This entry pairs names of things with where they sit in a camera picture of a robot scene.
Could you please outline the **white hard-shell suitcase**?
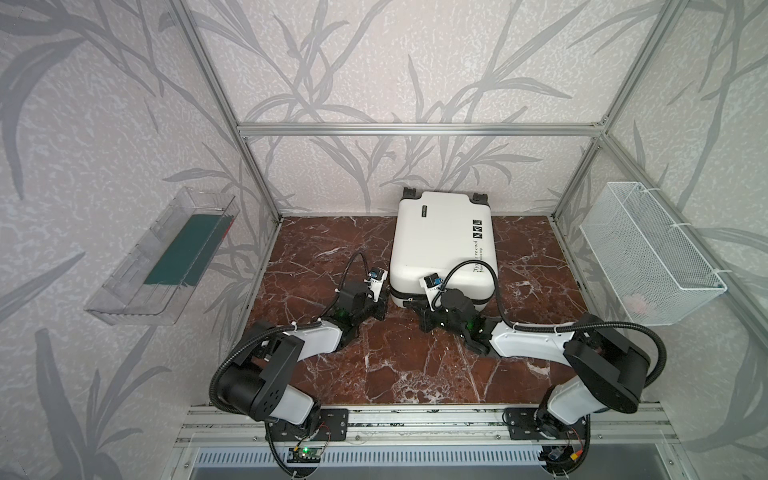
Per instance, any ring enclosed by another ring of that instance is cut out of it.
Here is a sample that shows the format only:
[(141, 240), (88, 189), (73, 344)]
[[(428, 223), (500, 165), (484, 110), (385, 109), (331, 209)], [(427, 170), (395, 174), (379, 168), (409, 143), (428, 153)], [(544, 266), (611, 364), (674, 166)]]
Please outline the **white hard-shell suitcase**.
[(389, 268), (394, 304), (425, 300), (432, 274), (462, 291), (480, 311), (494, 296), (498, 261), (488, 196), (404, 188)]

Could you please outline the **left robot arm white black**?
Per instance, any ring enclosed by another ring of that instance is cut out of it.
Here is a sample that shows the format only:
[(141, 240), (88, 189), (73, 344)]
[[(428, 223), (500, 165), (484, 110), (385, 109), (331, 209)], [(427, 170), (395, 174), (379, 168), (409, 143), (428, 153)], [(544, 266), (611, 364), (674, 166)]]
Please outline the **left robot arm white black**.
[(357, 339), (365, 321), (385, 319), (388, 301), (389, 289), (382, 281), (355, 281), (342, 287), (328, 312), (309, 324), (255, 324), (214, 372), (209, 402), (255, 421), (283, 421), (315, 432), (320, 404), (291, 385), (297, 365), (344, 349)]

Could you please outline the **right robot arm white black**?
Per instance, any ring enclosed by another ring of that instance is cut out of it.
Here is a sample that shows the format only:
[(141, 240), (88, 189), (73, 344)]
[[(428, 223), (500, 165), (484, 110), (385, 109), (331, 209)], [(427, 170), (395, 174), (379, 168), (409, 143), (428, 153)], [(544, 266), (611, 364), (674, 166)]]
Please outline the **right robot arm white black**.
[(512, 322), (481, 315), (457, 289), (409, 300), (420, 328), (442, 328), (478, 356), (532, 358), (568, 365), (575, 376), (545, 393), (533, 427), (547, 438), (564, 433), (593, 413), (633, 414), (643, 390), (662, 374), (667, 349), (653, 330), (628, 322), (605, 322), (592, 314), (559, 325)]

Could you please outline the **green circuit board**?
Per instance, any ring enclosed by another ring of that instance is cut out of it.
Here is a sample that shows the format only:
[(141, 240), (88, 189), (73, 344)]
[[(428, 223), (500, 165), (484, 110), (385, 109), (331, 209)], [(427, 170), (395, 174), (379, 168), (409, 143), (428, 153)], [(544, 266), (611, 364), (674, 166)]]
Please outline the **green circuit board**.
[(288, 450), (288, 464), (319, 464), (325, 453), (324, 447), (296, 446)]

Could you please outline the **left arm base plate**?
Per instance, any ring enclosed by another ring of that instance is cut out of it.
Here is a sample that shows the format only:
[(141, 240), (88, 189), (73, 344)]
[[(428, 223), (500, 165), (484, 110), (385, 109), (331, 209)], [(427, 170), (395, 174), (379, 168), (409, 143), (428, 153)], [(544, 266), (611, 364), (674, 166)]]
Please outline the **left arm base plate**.
[(267, 423), (271, 438), (278, 442), (341, 442), (347, 438), (348, 426), (349, 410), (341, 408), (314, 408), (307, 419), (298, 425), (285, 420)]

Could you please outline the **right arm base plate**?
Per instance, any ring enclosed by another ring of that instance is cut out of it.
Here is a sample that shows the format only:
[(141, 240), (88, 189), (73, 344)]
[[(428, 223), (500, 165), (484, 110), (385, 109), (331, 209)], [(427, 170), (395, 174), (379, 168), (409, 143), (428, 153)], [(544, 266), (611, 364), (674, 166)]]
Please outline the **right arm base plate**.
[(538, 407), (510, 407), (502, 413), (511, 440), (586, 440), (590, 435), (590, 420), (582, 417), (566, 425)]

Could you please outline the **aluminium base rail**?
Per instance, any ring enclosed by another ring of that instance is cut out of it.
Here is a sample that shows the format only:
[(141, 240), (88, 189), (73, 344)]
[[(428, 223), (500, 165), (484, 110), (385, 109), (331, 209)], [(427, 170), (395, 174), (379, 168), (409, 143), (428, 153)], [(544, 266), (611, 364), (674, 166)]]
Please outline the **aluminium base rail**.
[[(324, 427), (312, 445), (323, 445), (328, 432), (341, 431), (333, 447), (395, 445), (555, 445), (532, 428), (507, 426), (501, 404), (356, 405), (348, 406), (343, 425)], [(246, 416), (212, 407), (188, 410), (174, 442), (176, 447), (264, 446), (265, 427)], [(591, 416), (591, 443), (678, 444), (663, 407), (645, 403), (634, 414), (603, 412)]]

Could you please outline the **aluminium cage frame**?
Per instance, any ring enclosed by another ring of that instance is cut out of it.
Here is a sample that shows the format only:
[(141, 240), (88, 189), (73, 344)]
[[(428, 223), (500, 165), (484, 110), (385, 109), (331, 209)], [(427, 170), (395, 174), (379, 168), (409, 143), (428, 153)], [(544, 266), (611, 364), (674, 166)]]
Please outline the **aluminium cage frame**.
[(728, 290), (673, 337), (767, 338), (763, 1), (184, 1), (273, 212), (392, 215), (485, 192), (551, 216), (588, 306), (631, 320), (580, 225), (650, 189)]

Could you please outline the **clear plastic wall tray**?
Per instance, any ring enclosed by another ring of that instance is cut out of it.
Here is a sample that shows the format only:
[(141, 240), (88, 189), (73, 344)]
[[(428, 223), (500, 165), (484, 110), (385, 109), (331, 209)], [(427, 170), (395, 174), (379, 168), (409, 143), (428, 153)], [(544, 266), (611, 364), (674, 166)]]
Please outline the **clear plastic wall tray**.
[(181, 188), (84, 310), (112, 326), (175, 324), (239, 212), (233, 194)]

